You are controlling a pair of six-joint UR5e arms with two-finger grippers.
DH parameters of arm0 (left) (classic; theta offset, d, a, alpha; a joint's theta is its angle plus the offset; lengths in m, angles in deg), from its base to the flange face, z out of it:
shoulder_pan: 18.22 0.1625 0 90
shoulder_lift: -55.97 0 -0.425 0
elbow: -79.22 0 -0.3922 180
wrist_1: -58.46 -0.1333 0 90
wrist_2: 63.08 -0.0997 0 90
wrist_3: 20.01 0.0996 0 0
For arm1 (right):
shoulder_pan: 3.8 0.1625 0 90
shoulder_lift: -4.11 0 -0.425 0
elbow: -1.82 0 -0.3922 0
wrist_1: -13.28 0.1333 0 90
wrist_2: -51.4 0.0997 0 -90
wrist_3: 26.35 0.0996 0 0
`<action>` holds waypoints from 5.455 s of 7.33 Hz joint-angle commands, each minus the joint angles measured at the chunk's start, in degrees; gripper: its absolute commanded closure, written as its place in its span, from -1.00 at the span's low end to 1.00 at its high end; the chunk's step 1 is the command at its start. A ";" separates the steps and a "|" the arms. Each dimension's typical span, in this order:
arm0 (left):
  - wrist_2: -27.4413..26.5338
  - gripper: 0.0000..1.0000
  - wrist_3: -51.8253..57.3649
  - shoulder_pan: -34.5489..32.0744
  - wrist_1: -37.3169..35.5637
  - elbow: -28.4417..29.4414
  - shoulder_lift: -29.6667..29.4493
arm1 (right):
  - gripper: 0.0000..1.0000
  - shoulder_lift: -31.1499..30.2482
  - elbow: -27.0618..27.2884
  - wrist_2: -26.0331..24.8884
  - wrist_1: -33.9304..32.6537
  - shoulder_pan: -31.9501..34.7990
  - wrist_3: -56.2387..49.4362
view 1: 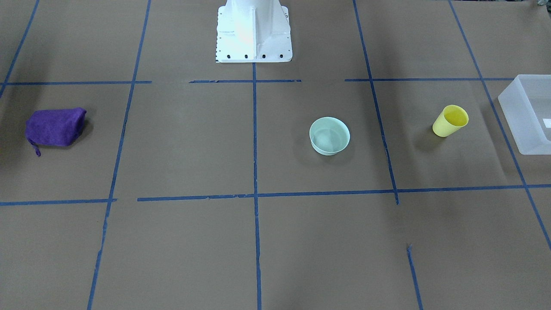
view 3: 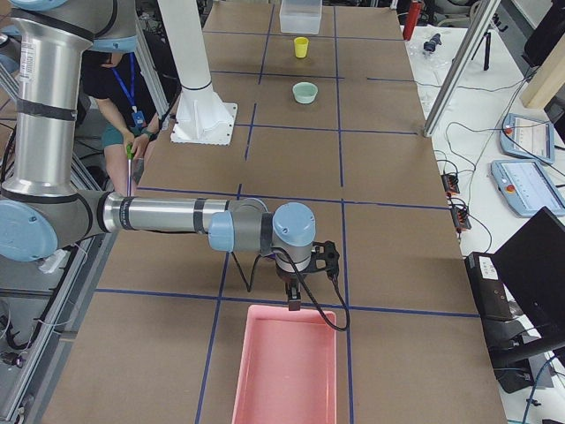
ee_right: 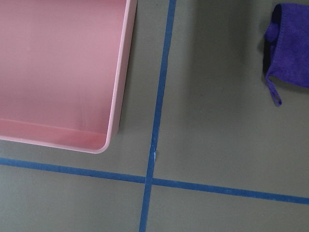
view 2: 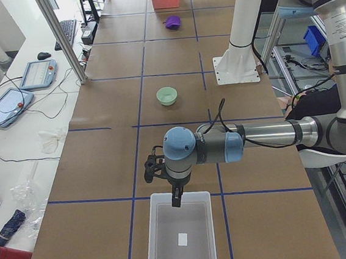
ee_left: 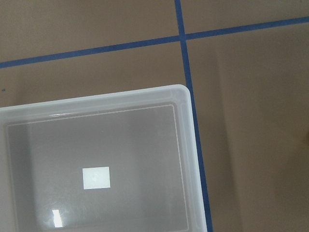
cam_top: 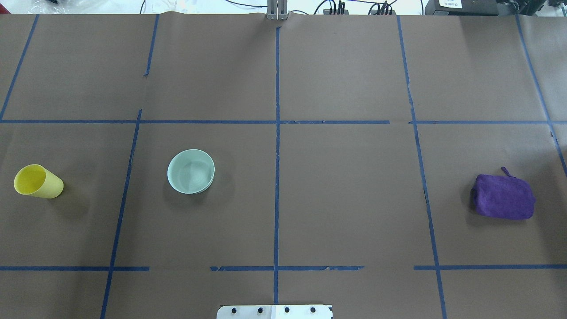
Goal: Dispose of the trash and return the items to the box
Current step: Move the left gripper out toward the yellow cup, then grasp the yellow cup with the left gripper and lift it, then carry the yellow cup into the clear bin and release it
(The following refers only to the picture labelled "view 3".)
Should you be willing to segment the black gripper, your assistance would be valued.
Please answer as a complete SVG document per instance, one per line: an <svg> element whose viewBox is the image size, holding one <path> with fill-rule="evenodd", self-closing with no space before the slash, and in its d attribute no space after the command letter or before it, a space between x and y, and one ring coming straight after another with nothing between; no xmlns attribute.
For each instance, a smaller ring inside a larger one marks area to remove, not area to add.
<svg viewBox="0 0 565 424"><path fill-rule="evenodd" d="M276 274L284 282L285 291L288 300L288 309L291 312L299 311L301 309L301 283L300 279L303 275L300 272L287 271L281 267L276 267Z"/></svg>

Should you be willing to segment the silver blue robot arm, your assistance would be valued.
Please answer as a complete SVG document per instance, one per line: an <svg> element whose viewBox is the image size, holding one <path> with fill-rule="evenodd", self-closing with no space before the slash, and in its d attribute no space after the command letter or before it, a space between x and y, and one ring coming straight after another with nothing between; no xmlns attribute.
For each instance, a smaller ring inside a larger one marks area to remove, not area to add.
<svg viewBox="0 0 565 424"><path fill-rule="evenodd" d="M132 1L16 1L21 33L14 171L1 185L1 254L35 261L119 230L204 234L217 251L275 257L290 310L314 264L315 219L291 202L147 199L72 186L81 58L88 49L131 52L141 37Z"/></svg>

